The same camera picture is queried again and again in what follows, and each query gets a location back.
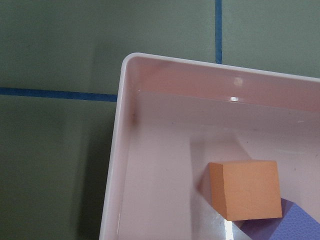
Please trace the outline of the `purple foam block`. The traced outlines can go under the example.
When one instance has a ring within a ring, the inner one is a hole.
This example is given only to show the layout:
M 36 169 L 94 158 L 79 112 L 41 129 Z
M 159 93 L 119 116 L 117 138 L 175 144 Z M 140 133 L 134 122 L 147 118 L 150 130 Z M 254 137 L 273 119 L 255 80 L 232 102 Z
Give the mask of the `purple foam block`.
M 246 220 L 240 230 L 253 240 L 318 240 L 320 223 L 296 203 L 281 199 L 282 217 Z

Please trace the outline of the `pink plastic bin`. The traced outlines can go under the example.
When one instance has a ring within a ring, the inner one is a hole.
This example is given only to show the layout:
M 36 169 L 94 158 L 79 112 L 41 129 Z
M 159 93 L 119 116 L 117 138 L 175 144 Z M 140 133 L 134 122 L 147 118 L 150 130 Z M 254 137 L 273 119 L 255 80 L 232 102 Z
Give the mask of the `pink plastic bin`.
M 320 81 L 145 53 L 122 62 L 101 240 L 245 240 L 210 204 L 208 163 L 274 160 L 320 218 Z

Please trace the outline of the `orange foam block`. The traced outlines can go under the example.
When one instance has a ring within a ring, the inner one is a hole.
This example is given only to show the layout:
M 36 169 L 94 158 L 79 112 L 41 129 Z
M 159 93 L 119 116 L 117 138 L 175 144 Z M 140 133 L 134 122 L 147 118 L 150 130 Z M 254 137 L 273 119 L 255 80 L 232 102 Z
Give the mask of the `orange foam block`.
M 211 205 L 227 221 L 283 216 L 276 161 L 210 162 L 208 169 Z

